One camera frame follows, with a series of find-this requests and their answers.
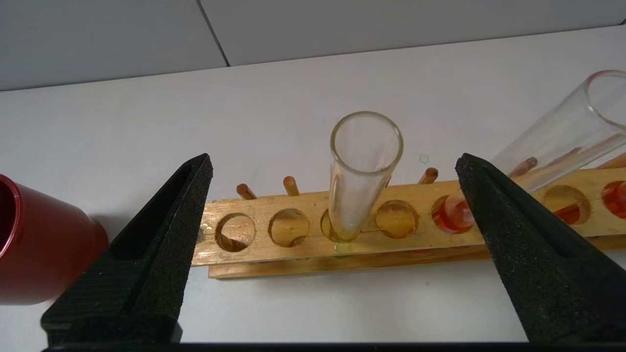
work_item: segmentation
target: wooden board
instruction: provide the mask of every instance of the wooden board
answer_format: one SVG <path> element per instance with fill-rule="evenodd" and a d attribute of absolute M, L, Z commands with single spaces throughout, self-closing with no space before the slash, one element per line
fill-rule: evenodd
<path fill-rule="evenodd" d="M 563 177 L 535 194 L 544 201 L 546 192 L 564 185 L 579 190 L 588 200 L 590 216 L 573 228 L 582 236 L 610 236 L 626 234 L 626 221 L 609 212 L 602 202 L 602 189 L 610 182 L 626 180 L 626 169 L 580 170 Z M 435 249 L 447 247 L 478 246 L 484 244 L 481 234 L 474 226 L 463 234 L 448 234 L 434 224 L 431 217 L 433 204 L 441 197 L 451 194 L 458 187 L 457 181 L 436 182 L 429 185 L 398 185 L 383 190 L 374 210 L 368 217 L 359 237 L 349 243 L 330 241 L 321 229 L 322 215 L 327 210 L 328 192 L 301 194 L 295 197 L 271 196 L 255 200 L 225 200 L 205 206 L 200 235 L 193 255 L 193 266 L 232 264 L 241 262 L 283 261 L 287 259 L 315 258 L 345 254 L 372 254 L 380 252 L 407 251 L 413 249 Z M 376 211 L 384 203 L 399 200 L 409 204 L 418 215 L 416 231 L 403 239 L 385 236 L 376 226 Z M 278 246 L 269 234 L 270 223 L 275 214 L 285 209 L 297 209 L 308 223 L 308 235 L 300 238 L 294 247 Z M 216 238 L 220 226 L 228 227 L 228 219 L 243 214 L 249 217 L 248 224 L 234 226 L 254 229 L 253 240 L 242 240 L 244 248 L 238 252 L 223 250 Z"/>
<path fill-rule="evenodd" d="M 602 251 L 626 249 L 626 235 L 587 237 Z M 222 264 L 209 266 L 212 279 L 236 279 L 278 275 L 312 274 L 316 272 L 351 271 L 403 267 L 442 262 L 466 262 L 491 259 L 486 246 L 437 248 L 424 251 L 402 251 L 356 254 L 342 257 L 318 257 L 305 261 L 289 260 L 266 263 Z"/>

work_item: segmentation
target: black clamp jaw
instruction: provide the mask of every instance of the black clamp jaw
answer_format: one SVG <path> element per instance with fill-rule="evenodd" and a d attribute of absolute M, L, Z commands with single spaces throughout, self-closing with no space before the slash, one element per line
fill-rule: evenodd
<path fill-rule="evenodd" d="M 50 347 L 180 341 L 178 315 L 212 177 L 207 154 L 170 177 L 43 314 Z"/>
<path fill-rule="evenodd" d="M 626 271 L 487 161 L 456 172 L 529 341 L 626 339 Z"/>

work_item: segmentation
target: test tube rim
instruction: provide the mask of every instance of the test tube rim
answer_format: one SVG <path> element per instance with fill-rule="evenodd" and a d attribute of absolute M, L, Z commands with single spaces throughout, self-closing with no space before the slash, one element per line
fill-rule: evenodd
<path fill-rule="evenodd" d="M 621 76 L 623 79 L 626 80 L 626 71 L 622 71 L 622 70 L 603 70 L 603 71 L 598 71 L 594 74 L 592 74 L 591 76 L 589 76 L 584 84 L 583 84 L 583 92 L 585 93 L 585 100 L 587 102 L 587 108 L 591 111 L 591 113 L 600 119 L 600 121 L 602 123 L 605 123 L 606 125 L 608 125 L 609 128 L 621 133 L 622 135 L 626 135 L 626 126 L 624 126 L 621 123 L 617 123 L 613 120 L 610 120 L 606 117 L 604 117 L 596 108 L 595 106 L 592 104 L 591 102 L 591 97 L 589 95 L 589 88 L 591 87 L 591 84 L 594 80 L 596 80 L 597 78 L 600 77 L 604 77 L 604 76 L 610 76 L 610 75 L 617 75 L 617 76 Z"/>
<path fill-rule="evenodd" d="M 337 153 L 337 150 L 335 149 L 335 138 L 336 138 L 337 132 L 339 131 L 341 126 L 343 126 L 343 124 L 345 124 L 349 120 L 352 120 L 354 118 L 363 117 L 363 116 L 378 118 L 378 119 L 382 120 L 383 122 L 389 124 L 391 126 L 391 128 L 394 130 L 394 132 L 396 132 L 396 136 L 398 137 L 398 153 L 396 154 L 396 157 L 394 158 L 394 160 L 391 161 L 391 163 L 389 163 L 389 165 L 387 165 L 387 167 L 384 167 L 384 168 L 382 168 L 380 170 L 377 170 L 377 171 L 372 171 L 372 172 L 360 171 L 360 170 L 356 170 L 356 169 L 348 166 L 348 164 L 345 161 L 343 161 L 343 159 L 339 156 L 339 154 Z M 386 172 L 388 172 L 390 170 L 393 170 L 396 167 L 396 165 L 398 164 L 398 162 L 400 161 L 400 158 L 402 157 L 402 153 L 403 152 L 404 152 L 404 138 L 402 137 L 402 133 L 400 132 L 400 129 L 398 128 L 398 126 L 390 118 L 388 118 L 387 116 L 385 116 L 385 115 L 383 115 L 381 113 L 377 113 L 375 111 L 363 110 L 363 111 L 357 111 L 357 112 L 351 113 L 349 115 L 346 115 L 341 120 L 339 120 L 339 122 L 337 122 L 337 125 L 335 125 L 335 127 L 332 129 L 332 134 L 331 134 L 331 153 L 332 153 L 333 158 L 335 159 L 335 161 L 337 161 L 339 163 L 339 165 L 341 165 L 342 167 L 344 167 L 348 171 L 350 171 L 352 173 L 356 173 L 358 175 L 375 176 L 375 175 L 381 175 L 381 174 L 384 174 L 384 173 L 386 173 Z"/>

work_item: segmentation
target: red liquid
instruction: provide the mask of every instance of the red liquid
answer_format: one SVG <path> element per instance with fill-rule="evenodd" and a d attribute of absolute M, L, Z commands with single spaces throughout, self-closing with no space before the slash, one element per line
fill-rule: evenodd
<path fill-rule="evenodd" d="M 455 205 L 454 211 L 446 212 L 446 199 L 443 200 L 437 211 L 433 212 L 433 221 L 441 230 L 449 234 L 462 234 L 468 231 L 473 223 L 467 223 L 463 219 L 463 214 L 469 211 L 469 206 L 465 200 Z"/>
<path fill-rule="evenodd" d="M 554 215 L 564 221 L 564 223 L 573 225 L 580 220 L 580 207 L 578 204 L 568 205 L 565 208 L 555 211 Z"/>
<path fill-rule="evenodd" d="M 626 186 L 623 183 L 612 182 L 602 191 L 604 206 L 620 219 L 626 219 Z"/>

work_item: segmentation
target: glass test tube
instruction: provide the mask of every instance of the glass test tube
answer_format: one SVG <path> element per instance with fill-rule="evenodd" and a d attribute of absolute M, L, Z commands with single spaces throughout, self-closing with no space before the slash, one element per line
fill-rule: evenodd
<path fill-rule="evenodd" d="M 338 241 L 348 242 L 359 235 L 403 148 L 396 124 L 373 111 L 352 113 L 335 126 L 329 217 Z"/>
<path fill-rule="evenodd" d="M 534 192 L 624 145 L 625 125 L 626 72 L 600 71 L 491 163 L 526 191 Z M 438 213 L 452 232 L 462 232 L 474 223 L 460 190 L 446 199 Z"/>

